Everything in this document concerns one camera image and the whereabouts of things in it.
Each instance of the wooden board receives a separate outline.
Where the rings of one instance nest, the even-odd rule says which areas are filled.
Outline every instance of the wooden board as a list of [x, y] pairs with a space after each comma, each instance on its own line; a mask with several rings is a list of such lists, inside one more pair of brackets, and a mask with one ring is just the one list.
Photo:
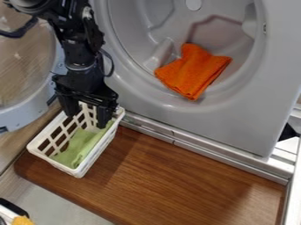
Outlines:
[[27, 152], [15, 171], [118, 224], [274, 225], [285, 193], [281, 185], [125, 127], [82, 179]]

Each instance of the washing machine door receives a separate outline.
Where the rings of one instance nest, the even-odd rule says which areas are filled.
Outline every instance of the washing machine door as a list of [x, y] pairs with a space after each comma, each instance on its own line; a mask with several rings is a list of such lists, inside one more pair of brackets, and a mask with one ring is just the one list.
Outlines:
[[[2, 30], [15, 30], [29, 18], [0, 4]], [[22, 39], [0, 36], [0, 133], [22, 128], [48, 110], [52, 72], [64, 74], [62, 63], [62, 50], [45, 21]]]
[[[92, 1], [128, 111], [269, 156], [300, 92], [299, 0]], [[153, 70], [193, 42], [233, 63], [195, 102]]]

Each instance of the white plastic basket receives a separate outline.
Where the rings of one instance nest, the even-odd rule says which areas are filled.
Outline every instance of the white plastic basket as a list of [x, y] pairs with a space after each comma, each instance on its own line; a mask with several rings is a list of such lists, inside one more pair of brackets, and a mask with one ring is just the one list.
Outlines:
[[74, 116], [73, 119], [68, 118], [64, 112], [61, 112], [27, 145], [27, 149], [31, 154], [44, 159], [57, 169], [75, 178], [82, 178], [92, 167], [100, 154], [115, 137], [117, 127], [125, 115], [125, 110], [119, 107], [114, 115], [113, 125], [107, 130], [85, 160], [73, 170], [50, 157], [60, 151], [64, 151], [68, 147], [70, 138], [80, 127], [91, 132], [98, 131], [96, 107], [89, 106], [85, 103], [81, 103], [81, 106], [81, 112], [77, 116]]

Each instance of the cable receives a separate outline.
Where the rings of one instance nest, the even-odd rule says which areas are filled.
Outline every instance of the cable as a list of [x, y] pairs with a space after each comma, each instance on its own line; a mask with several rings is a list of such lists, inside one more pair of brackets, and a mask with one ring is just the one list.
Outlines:
[[1, 216], [0, 216], [0, 225], [6, 225], [7, 223], [6, 223], [6, 221], [4, 220], [4, 218], [2, 218]]
[[31, 28], [33, 28], [37, 23], [38, 19], [36, 17], [32, 17], [29, 19], [23, 26], [17, 29], [14, 32], [5, 32], [0, 30], [0, 35], [10, 38], [10, 39], [20, 39], [22, 38]]

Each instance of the washing machine drum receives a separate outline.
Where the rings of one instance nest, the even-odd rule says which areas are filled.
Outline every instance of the washing machine drum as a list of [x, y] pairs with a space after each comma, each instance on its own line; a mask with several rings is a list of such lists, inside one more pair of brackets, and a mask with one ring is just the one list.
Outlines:
[[[297, 101], [299, 0], [97, 0], [116, 72], [106, 82], [130, 112], [269, 156]], [[195, 102], [153, 76], [190, 42], [231, 65]]]

